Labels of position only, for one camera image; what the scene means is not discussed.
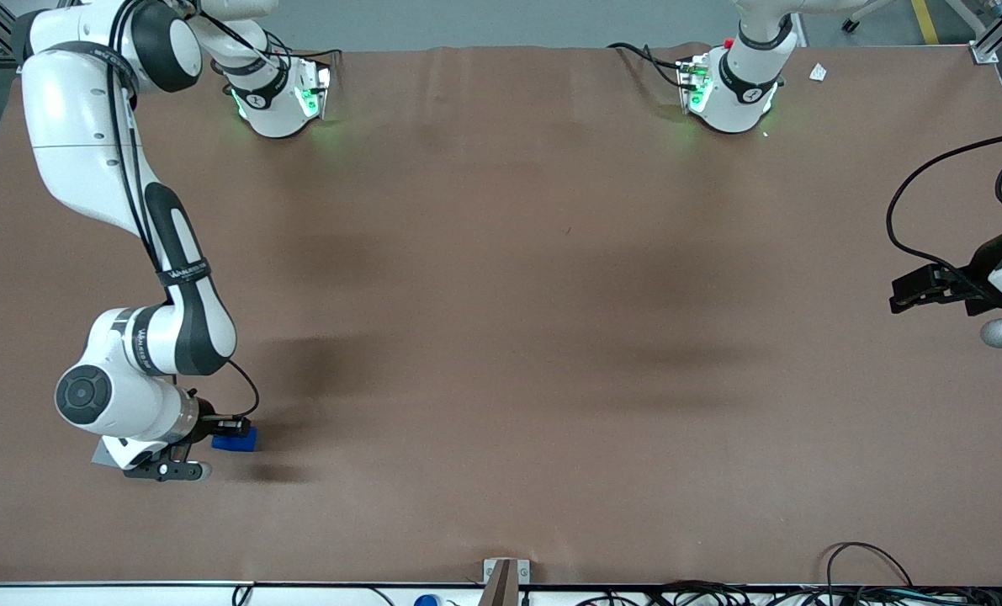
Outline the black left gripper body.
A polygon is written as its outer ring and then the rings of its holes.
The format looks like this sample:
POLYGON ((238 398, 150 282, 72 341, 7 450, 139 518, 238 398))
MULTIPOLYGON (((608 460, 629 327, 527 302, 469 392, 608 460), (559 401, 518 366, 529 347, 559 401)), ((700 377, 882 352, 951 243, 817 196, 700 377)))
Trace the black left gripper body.
POLYGON ((943 304, 963 302, 969 316, 1002 308, 1002 293, 989 281, 989 274, 1001 261, 1002 232, 982 242, 971 254, 968 263, 941 271, 948 283, 943 304))

